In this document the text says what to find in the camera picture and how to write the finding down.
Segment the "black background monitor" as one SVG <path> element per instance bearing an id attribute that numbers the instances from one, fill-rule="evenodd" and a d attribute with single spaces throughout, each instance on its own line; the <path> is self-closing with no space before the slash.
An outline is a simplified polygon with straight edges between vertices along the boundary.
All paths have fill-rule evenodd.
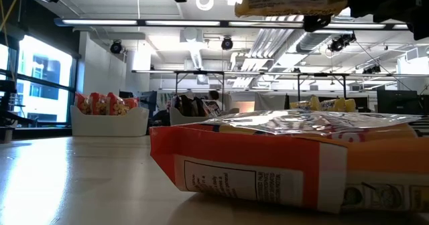
<path id="1" fill-rule="evenodd" d="M 412 90 L 378 90 L 378 113 L 418 115 L 421 108 L 418 94 Z"/>

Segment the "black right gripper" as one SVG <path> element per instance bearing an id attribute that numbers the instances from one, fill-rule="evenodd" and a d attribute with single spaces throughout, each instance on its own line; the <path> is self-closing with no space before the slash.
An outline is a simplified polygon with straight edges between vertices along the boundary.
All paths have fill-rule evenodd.
<path id="1" fill-rule="evenodd" d="M 347 0 L 351 16 L 373 16 L 373 22 L 388 19 L 404 22 L 415 40 L 429 38 L 429 0 Z M 305 15 L 303 28 L 314 32 L 326 27 L 332 15 Z"/>

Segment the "grey plastic bin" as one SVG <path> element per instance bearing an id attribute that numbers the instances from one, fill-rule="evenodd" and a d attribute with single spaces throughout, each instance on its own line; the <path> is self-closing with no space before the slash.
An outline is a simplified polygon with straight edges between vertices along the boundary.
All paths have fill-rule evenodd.
<path id="1" fill-rule="evenodd" d="M 209 120 L 210 117 L 185 117 L 180 113 L 180 111 L 174 107 L 170 109 L 170 124 L 174 125 L 184 125 L 190 123 L 199 123 L 202 121 Z"/>

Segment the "black overhead light bar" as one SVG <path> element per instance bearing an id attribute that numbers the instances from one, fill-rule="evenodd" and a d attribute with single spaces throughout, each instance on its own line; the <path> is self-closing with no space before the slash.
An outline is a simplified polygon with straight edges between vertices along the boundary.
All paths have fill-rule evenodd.
<path id="1" fill-rule="evenodd" d="M 60 27 L 66 26 L 103 26 L 103 27 L 220 27 L 220 28 L 268 28 L 268 29 L 304 29 L 302 21 L 229 21 L 229 20 L 173 20 L 173 19 L 60 19 L 54 23 Z M 408 31 L 408 26 L 402 23 L 361 23 L 334 22 L 322 29 L 345 30 L 386 30 Z"/>

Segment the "person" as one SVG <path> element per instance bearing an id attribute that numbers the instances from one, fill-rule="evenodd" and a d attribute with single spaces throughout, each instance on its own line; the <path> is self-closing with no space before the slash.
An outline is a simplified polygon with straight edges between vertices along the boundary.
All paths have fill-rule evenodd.
<path id="1" fill-rule="evenodd" d="M 208 92 L 208 98 L 209 100 L 216 102 L 220 110 L 229 111 L 231 99 L 228 95 L 224 94 L 221 96 L 218 91 L 210 90 Z"/>

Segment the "red Saucy Noods pack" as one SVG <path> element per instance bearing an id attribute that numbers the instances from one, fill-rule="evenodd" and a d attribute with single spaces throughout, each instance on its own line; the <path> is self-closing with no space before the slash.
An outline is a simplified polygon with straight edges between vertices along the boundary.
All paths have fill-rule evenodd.
<path id="1" fill-rule="evenodd" d="M 138 107 L 136 98 L 120 98 L 112 92 L 107 95 L 107 114 L 111 116 L 126 115 L 131 109 Z"/>
<path id="2" fill-rule="evenodd" d="M 107 114 L 107 96 L 98 92 L 90 94 L 90 107 L 93 115 Z"/>
<path id="3" fill-rule="evenodd" d="M 74 99 L 74 105 L 79 109 L 79 111 L 84 115 L 91 115 L 91 105 L 90 98 L 87 95 L 76 93 Z"/>
<path id="4" fill-rule="evenodd" d="M 154 127 L 150 141 L 185 192 L 334 214 L 429 213 L 429 117 L 255 111 Z"/>

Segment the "white plastic bin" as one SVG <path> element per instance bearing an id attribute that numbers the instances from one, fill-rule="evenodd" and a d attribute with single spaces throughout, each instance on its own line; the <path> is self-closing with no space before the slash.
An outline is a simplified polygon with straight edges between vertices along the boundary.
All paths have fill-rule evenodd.
<path id="1" fill-rule="evenodd" d="M 141 137 L 147 132 L 149 110 L 136 107 L 126 115 L 84 115 L 70 107 L 72 135 L 76 137 Z"/>

